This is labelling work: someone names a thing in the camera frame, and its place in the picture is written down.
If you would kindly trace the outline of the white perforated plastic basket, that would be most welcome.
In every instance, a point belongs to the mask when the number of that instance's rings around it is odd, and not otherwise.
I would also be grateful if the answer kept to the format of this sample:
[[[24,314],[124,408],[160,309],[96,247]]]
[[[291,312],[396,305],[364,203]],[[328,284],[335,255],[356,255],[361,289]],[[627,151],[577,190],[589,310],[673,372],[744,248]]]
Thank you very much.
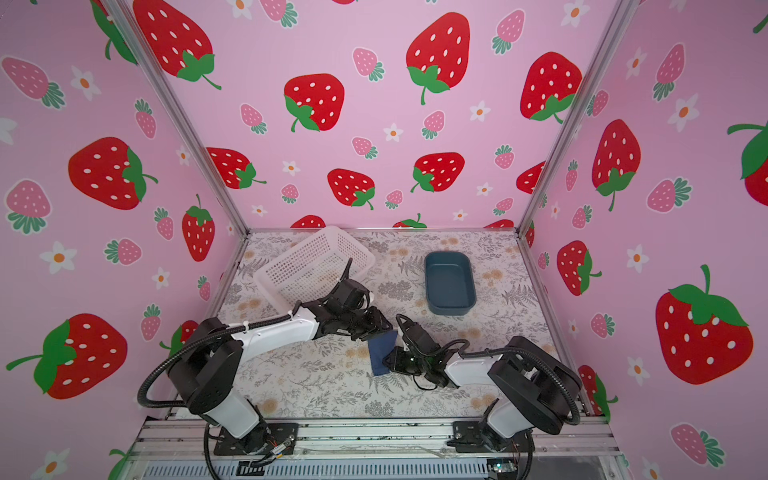
[[[328,226],[275,257],[254,274],[267,301],[278,312],[328,294],[344,271],[362,280],[375,256],[350,234]]]

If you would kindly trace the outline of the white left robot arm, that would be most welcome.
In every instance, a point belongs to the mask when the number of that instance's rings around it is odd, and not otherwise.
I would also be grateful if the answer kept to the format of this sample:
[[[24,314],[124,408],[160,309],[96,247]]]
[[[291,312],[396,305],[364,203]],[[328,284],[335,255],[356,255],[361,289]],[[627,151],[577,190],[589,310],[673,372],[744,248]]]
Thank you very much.
[[[182,406],[222,427],[239,441],[260,443],[266,430],[262,414],[236,386],[238,373],[256,357],[282,347],[341,335],[365,342],[393,330],[375,306],[344,307],[317,302],[297,305],[282,317],[255,324],[226,326],[204,321],[167,368]]]

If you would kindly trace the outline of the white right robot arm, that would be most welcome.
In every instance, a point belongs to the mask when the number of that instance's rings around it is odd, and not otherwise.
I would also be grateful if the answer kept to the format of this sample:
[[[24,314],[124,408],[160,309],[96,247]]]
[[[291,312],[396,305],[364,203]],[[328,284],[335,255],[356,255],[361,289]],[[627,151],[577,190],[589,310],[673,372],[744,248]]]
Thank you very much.
[[[479,422],[487,442],[508,441],[538,429],[550,435],[564,425],[577,425],[581,411],[578,376],[531,341],[515,336],[497,349],[470,352],[465,339],[443,346],[405,337],[383,360],[390,371],[422,377],[437,388],[491,385],[501,396],[492,401]]]

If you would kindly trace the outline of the dark blue paper napkin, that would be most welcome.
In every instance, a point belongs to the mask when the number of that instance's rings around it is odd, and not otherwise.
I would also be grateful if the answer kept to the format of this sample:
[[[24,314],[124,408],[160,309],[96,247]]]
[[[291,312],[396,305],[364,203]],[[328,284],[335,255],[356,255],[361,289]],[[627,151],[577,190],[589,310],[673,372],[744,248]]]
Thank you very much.
[[[374,377],[383,376],[390,372],[384,360],[394,350],[397,336],[397,332],[391,330],[367,341],[371,370]]]

